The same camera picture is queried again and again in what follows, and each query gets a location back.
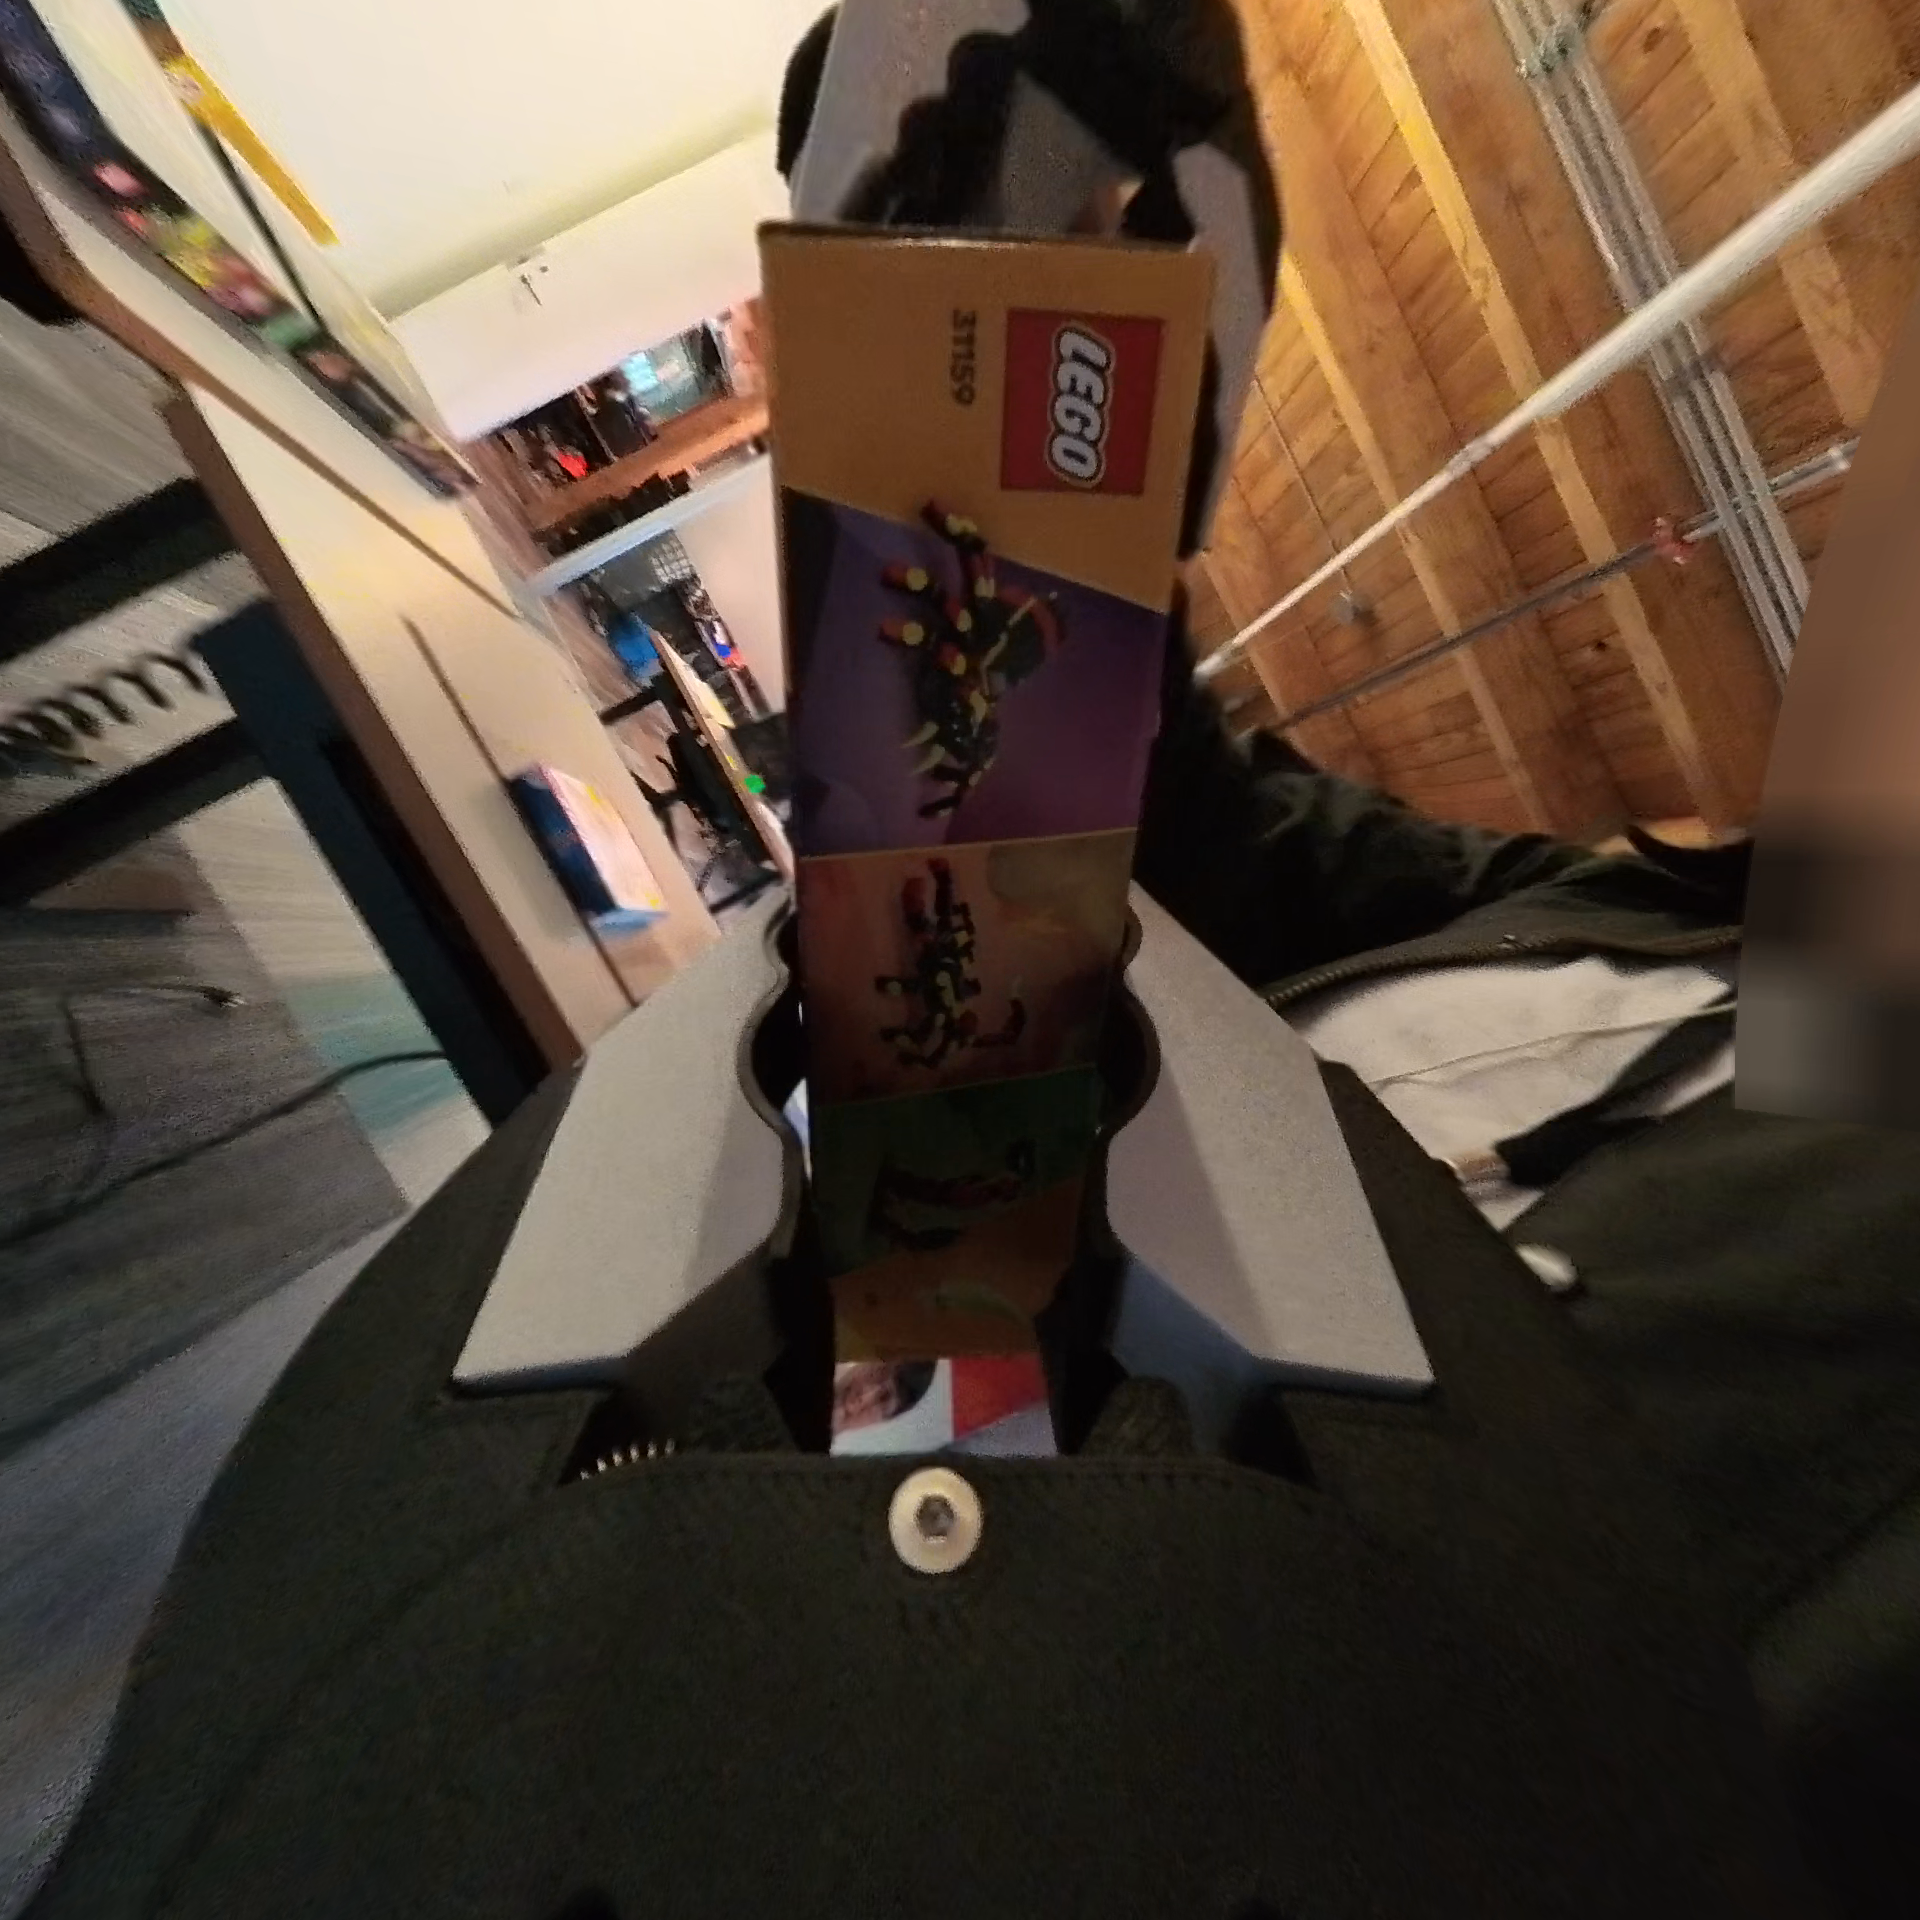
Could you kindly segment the white ceiling pipe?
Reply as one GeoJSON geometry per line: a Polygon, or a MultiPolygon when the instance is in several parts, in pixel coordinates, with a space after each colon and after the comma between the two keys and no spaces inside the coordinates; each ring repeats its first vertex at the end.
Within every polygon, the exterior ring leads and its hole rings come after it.
{"type": "Polygon", "coordinates": [[[1530,389],[1507,417],[1459,446],[1419,490],[1394,501],[1355,541],[1335,550],[1306,583],[1254,617],[1232,641],[1195,664],[1204,684],[1234,669],[1274,623],[1330,587],[1340,567],[1396,538],[1411,522],[1485,467],[1503,446],[1532,429],[1566,417],[1618,373],[1646,360],[1675,332],[1705,317],[1750,278],[1803,242],[1827,215],[1852,204],[1891,170],[1918,156],[1918,87],[1860,128],[1841,146],[1776,193],[1756,215],[1716,243],[1695,265],[1681,270],[1653,299],[1638,304],[1618,326],[1552,378],[1530,389]]]}

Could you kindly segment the person's white shirt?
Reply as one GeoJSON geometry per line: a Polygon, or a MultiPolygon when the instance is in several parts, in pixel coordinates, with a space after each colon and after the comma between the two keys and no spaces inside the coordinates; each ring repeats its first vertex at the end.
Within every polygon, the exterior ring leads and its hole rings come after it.
{"type": "Polygon", "coordinates": [[[1507,1230],[1563,1170],[1721,1090],[1737,959],[1514,959],[1310,996],[1284,1021],[1350,1069],[1507,1230]]]}

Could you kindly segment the yellow purple toy set box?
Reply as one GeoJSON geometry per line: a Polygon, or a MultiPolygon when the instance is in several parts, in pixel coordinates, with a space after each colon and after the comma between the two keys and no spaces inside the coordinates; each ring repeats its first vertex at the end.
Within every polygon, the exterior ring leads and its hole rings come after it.
{"type": "Polygon", "coordinates": [[[829,1453],[1049,1453],[1212,269],[771,224],[768,426],[829,1453]]]}

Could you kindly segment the person's right forearm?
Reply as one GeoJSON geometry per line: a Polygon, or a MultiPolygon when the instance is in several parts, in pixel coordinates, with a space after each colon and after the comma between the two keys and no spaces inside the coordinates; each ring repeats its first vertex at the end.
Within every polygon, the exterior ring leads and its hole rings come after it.
{"type": "Polygon", "coordinates": [[[1365,978],[1739,951],[1750,850],[1597,854],[1430,821],[1281,742],[1246,748],[1183,652],[1163,669],[1133,881],[1271,1005],[1365,978]]]}

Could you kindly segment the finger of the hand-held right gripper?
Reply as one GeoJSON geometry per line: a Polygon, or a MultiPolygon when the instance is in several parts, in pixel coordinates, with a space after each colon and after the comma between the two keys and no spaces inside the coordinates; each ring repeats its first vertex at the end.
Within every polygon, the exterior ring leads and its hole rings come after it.
{"type": "Polygon", "coordinates": [[[1197,407],[1177,555],[1192,561],[1209,538],[1261,338],[1281,280],[1281,190],[1264,143],[1184,141],[1170,181],[1192,253],[1212,260],[1208,368],[1197,407]]]}
{"type": "Polygon", "coordinates": [[[784,79],[804,227],[1110,236],[1114,156],[1035,74],[1025,2],[833,5],[784,79]]]}

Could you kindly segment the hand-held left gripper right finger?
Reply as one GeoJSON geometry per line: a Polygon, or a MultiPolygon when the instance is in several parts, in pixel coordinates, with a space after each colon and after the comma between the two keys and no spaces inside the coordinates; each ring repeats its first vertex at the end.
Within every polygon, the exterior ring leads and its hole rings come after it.
{"type": "Polygon", "coordinates": [[[1238,1422],[1267,1388],[1424,1397],[1433,1370],[1319,1058],[1141,889],[1130,907],[1105,1348],[1195,1422],[1238,1422]]]}

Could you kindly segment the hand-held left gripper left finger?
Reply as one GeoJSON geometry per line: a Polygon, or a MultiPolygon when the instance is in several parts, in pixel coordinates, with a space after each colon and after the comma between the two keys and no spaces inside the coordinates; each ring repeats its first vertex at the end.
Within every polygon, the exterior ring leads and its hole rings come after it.
{"type": "Polygon", "coordinates": [[[588,1049],[450,1382],[465,1395],[699,1395],[784,1348],[798,1139],[755,1044],[789,988],[757,903],[588,1049]]]}

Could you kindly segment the row of dark printed boxes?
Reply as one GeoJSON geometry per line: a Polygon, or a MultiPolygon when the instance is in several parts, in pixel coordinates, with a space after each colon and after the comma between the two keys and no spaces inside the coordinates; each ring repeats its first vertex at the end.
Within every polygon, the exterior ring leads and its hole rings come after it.
{"type": "Polygon", "coordinates": [[[203,304],[300,371],[429,493],[474,488],[462,459],[111,129],[35,5],[5,5],[5,98],[60,177],[203,304]]]}

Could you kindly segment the blue yellow box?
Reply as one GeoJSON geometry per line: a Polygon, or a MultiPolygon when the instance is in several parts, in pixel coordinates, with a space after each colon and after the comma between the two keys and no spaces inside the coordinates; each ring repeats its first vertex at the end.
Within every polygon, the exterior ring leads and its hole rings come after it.
{"type": "Polygon", "coordinates": [[[553,764],[507,777],[518,819],[592,933],[645,933],[669,906],[639,841],[588,781],[553,764]]]}

